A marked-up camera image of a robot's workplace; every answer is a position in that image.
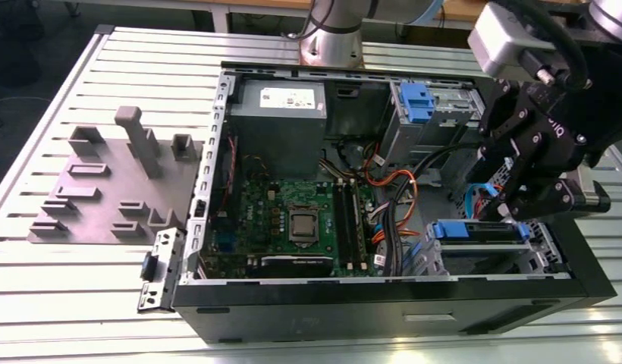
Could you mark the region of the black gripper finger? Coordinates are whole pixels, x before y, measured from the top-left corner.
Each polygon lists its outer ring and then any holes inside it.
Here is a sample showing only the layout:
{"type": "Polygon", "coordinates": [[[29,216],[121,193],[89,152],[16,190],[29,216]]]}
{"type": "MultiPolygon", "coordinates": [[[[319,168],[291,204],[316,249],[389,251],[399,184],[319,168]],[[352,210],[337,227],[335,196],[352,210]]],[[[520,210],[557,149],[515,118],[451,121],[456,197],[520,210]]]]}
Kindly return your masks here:
{"type": "Polygon", "coordinates": [[[535,106],[529,100],[535,87],[533,82],[499,82],[481,117],[481,144],[476,161],[467,172],[467,182],[487,182],[501,167],[504,158],[515,159],[503,190],[481,209],[481,221],[500,221],[511,216],[519,188],[527,186],[535,177],[536,144],[523,140],[535,123],[535,106]]]}
{"type": "Polygon", "coordinates": [[[547,144],[547,137],[540,132],[511,140],[515,160],[503,191],[495,198],[495,212],[501,220],[525,221],[572,211],[569,181],[536,167],[547,144]]]}

